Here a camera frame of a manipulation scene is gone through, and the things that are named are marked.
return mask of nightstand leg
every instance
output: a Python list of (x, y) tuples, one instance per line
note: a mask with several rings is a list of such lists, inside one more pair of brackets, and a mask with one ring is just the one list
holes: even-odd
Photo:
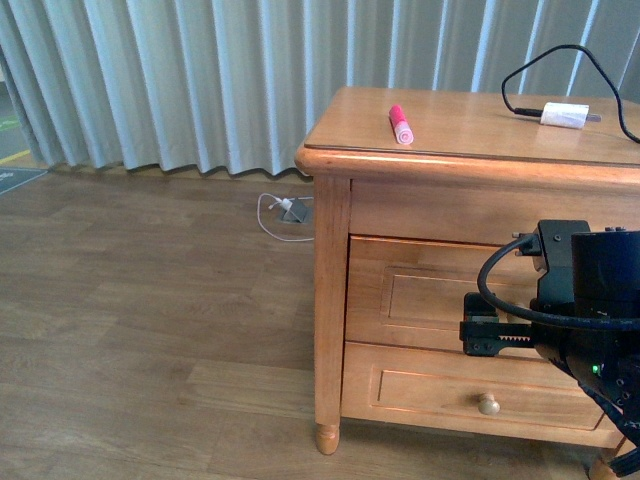
[(316, 439), (329, 455), (340, 427), (351, 182), (318, 176), (314, 184)]
[(320, 453), (331, 455), (338, 448), (340, 425), (318, 425), (316, 445)]
[(603, 450), (589, 469), (589, 480), (617, 480), (617, 476), (607, 465), (607, 462), (614, 457), (619, 457), (633, 450), (635, 446), (629, 440), (624, 439), (618, 448)]

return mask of black power cord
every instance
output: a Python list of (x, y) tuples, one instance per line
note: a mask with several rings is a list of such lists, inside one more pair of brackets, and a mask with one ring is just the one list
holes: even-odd
[(480, 273), (478, 274), (478, 291), (489, 305), (497, 308), (498, 310), (502, 310), (503, 312), (515, 315), (516, 317), (552, 327), (627, 332), (640, 330), (640, 318), (583, 318), (553, 315), (551, 313), (537, 312), (528, 308), (518, 307), (498, 298), (487, 286), (489, 273), (508, 253), (519, 247), (531, 245), (532, 242), (536, 241), (537, 235), (535, 233), (523, 235), (504, 247), (499, 248), (482, 266)]
[(533, 65), (536, 62), (538, 62), (539, 60), (542, 60), (547, 55), (552, 54), (556, 50), (578, 50), (578, 51), (584, 53), (589, 58), (589, 60), (591, 60), (591, 63), (593, 64), (593, 66), (596, 67), (596, 70), (598, 70), (600, 75), (602, 75), (602, 78), (604, 78), (605, 82), (607, 82), (607, 85), (609, 85), (609, 88), (611, 88), (611, 91), (613, 92), (613, 96), (616, 97), (616, 102), (618, 103), (618, 122), (620, 123), (620, 128), (622, 129), (622, 132), (627, 137), (629, 137), (631, 140), (633, 140), (634, 142), (640, 143), (640, 138), (636, 137), (633, 133), (631, 133), (629, 131), (629, 129), (627, 128), (627, 125), (626, 125), (626, 123), (624, 121), (622, 100), (620, 99), (620, 93), (618, 92), (618, 89), (613, 84), (613, 82), (611, 81), (609, 76), (605, 73), (604, 69), (600, 66), (600, 63), (598, 63), (598, 61), (594, 57), (593, 53), (591, 53), (591, 51), (589, 49), (587, 49), (586, 47), (583, 47), (582, 45), (572, 45), (572, 44), (557, 45), (557, 46), (555, 46), (553, 48), (550, 48), (546, 52), (538, 55), (536, 58), (531, 60), (529, 63), (523, 65), (520, 68), (518, 68), (515, 72), (510, 73), (509, 75), (507, 75), (507, 77), (502, 81), (502, 99), (504, 100), (504, 104), (507, 106), (507, 108), (510, 111), (512, 111), (513, 113), (515, 113), (516, 115), (524, 115), (524, 116), (527, 116), (527, 117), (538, 117), (538, 118), (542, 117), (542, 110), (540, 110), (540, 109), (537, 109), (537, 108), (517, 108), (517, 107), (514, 108), (514, 107), (512, 107), (511, 104), (509, 103), (509, 100), (507, 99), (507, 93), (505, 91), (505, 88), (506, 88), (507, 82), (509, 80), (511, 80), (513, 77), (515, 77), (519, 73), (523, 72), (524, 70), (526, 70), (531, 65)]
[(586, 393), (596, 404), (602, 409), (602, 411), (609, 417), (609, 420), (620, 430), (627, 439), (633, 443), (636, 448), (623, 455), (615, 457), (609, 462), (609, 467), (616, 474), (618, 478), (626, 477), (640, 470), (640, 429), (638, 425), (633, 422), (628, 422), (624, 419), (624, 416), (620, 411), (611, 405), (606, 398), (600, 394), (591, 390), (582, 382), (578, 381), (578, 385), (582, 388), (582, 391)]

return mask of white power adapter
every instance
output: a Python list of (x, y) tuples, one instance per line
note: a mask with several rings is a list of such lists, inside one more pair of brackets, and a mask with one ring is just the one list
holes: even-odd
[(288, 198), (283, 198), (280, 200), (280, 206), (285, 210), (285, 211), (289, 211), (291, 210), (291, 207), (293, 206), (293, 202), (291, 200), (289, 200)]
[(586, 122), (599, 122), (600, 115), (589, 114), (589, 105), (548, 102), (542, 110), (540, 123), (556, 127), (583, 128)]

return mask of white curtain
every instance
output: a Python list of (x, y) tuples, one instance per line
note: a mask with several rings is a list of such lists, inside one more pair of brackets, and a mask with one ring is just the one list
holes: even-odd
[[(559, 43), (640, 101), (637, 0), (0, 0), (0, 66), (49, 165), (272, 174), (343, 85), (498, 91)], [(559, 52), (523, 93), (609, 96)]]

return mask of laminate floor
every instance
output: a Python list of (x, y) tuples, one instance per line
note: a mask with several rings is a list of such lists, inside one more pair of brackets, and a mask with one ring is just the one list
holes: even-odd
[(1, 196), (0, 478), (585, 479), (593, 449), (359, 421), (316, 451), (313, 244), (256, 222), (260, 193), (311, 190), (52, 172)]

